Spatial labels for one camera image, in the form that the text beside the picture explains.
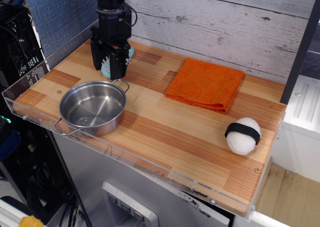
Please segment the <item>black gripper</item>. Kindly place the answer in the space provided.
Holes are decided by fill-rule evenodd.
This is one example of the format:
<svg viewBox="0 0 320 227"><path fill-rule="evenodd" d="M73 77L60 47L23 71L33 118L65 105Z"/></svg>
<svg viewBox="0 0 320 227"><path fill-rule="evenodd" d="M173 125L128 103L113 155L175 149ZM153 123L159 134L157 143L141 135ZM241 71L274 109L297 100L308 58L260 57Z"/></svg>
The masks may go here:
<svg viewBox="0 0 320 227"><path fill-rule="evenodd" d="M95 69L101 70L109 53L110 79L126 76L131 63L132 9L126 0L96 0L98 27L92 27L90 47Z"/></svg>

